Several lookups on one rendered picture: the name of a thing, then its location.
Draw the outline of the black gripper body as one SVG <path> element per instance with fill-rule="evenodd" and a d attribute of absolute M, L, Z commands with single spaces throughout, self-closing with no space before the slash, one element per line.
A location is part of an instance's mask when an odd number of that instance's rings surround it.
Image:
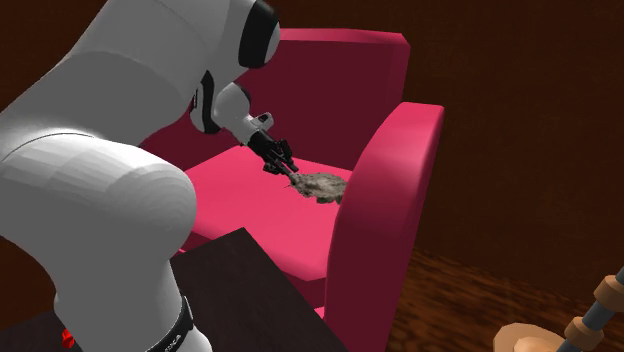
<path fill-rule="evenodd" d="M 264 159 L 270 158 L 291 158 L 292 151 L 285 139 L 274 140 L 264 130 L 256 131 L 251 137 L 247 146 L 259 157 Z"/>

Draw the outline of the grey-brown rough lump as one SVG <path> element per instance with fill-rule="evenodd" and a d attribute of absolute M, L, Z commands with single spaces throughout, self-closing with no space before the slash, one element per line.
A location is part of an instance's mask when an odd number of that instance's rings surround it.
<path fill-rule="evenodd" d="M 315 198 L 319 204 L 340 204 L 347 186 L 347 181 L 343 178 L 324 172 L 291 173 L 288 178 L 290 187 L 305 198 Z"/>

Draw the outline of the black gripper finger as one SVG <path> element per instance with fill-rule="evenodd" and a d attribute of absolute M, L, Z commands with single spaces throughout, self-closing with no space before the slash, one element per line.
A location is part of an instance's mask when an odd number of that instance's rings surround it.
<path fill-rule="evenodd" d="M 264 159 L 265 165 L 263 170 L 275 175 L 290 175 L 296 173 L 299 168 L 294 164 L 291 158 L 270 158 Z"/>

